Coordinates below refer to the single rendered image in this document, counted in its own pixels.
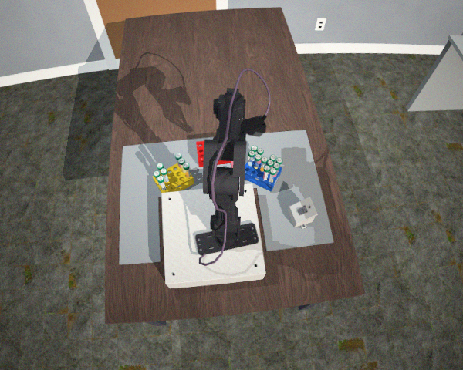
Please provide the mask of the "grey flat mat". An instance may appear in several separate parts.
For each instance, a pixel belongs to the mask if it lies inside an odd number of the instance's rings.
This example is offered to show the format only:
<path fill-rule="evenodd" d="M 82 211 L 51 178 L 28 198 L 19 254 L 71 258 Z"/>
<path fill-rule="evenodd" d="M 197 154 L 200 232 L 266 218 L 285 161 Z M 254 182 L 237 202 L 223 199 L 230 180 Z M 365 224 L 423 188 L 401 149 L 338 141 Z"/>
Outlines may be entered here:
<path fill-rule="evenodd" d="M 194 184 L 184 190 L 203 189 L 203 167 L 198 164 L 197 141 L 214 137 L 123 146 L 120 184 L 119 265 L 161 262 L 159 203 L 161 197 L 154 171 L 177 164 L 176 153 L 189 163 Z M 312 150 L 305 130 L 246 134 L 246 158 L 253 145 L 263 148 L 262 157 L 282 158 L 282 172 L 272 191 L 257 188 L 266 251 L 333 242 L 326 205 Z M 160 171 L 159 171 L 160 172 Z M 307 228 L 294 227 L 288 209 L 311 197 L 318 215 Z"/>

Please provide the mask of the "blue tube rack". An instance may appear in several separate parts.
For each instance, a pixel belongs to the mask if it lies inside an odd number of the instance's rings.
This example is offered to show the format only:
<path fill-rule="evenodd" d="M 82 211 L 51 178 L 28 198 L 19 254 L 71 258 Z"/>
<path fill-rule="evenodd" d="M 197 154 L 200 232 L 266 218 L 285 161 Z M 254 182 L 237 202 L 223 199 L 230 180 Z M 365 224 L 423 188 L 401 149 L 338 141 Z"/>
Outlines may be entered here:
<path fill-rule="evenodd" d="M 249 182 L 252 182 L 252 183 L 254 183 L 254 184 L 256 184 L 256 185 L 258 185 L 258 186 L 260 186 L 262 188 L 265 188 L 265 189 L 267 189 L 269 191 L 272 191 L 273 187 L 275 186 L 276 180 L 279 178 L 279 174 L 280 174 L 280 171 L 282 170 L 282 168 L 280 167 L 277 176 L 274 177 L 273 182 L 270 183 L 269 182 L 270 174 L 268 175 L 267 180 L 263 179 L 264 171 L 263 172 L 260 171 L 262 163 L 259 164 L 258 169 L 255 169 L 254 165 L 255 165 L 255 161 L 252 162 L 252 166 L 249 166 L 248 162 L 246 163 L 246 165 L 245 165 L 245 180 L 247 180 Z"/>

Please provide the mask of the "yellow rack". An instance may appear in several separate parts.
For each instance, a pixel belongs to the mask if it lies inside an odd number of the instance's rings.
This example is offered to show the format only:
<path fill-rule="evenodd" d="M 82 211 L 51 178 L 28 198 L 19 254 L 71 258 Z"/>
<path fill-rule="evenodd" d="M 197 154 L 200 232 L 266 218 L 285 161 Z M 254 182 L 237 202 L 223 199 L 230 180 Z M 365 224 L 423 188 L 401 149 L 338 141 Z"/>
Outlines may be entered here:
<path fill-rule="evenodd" d="M 174 171 L 175 168 L 177 168 L 177 169 Z M 190 175 L 190 177 L 187 178 L 185 176 L 185 173 L 183 173 L 181 168 L 178 166 L 178 164 L 175 164 L 175 165 L 167 168 L 167 172 L 169 172 L 169 171 L 171 171 L 169 174 L 167 173 L 169 181 L 164 182 L 166 190 L 161 189 L 161 186 L 158 184 L 156 178 L 153 176 L 154 182 L 156 182 L 156 184 L 158 185 L 159 189 L 161 190 L 161 193 L 182 191 L 182 190 L 186 189 L 187 187 L 194 184 L 193 176 Z"/>

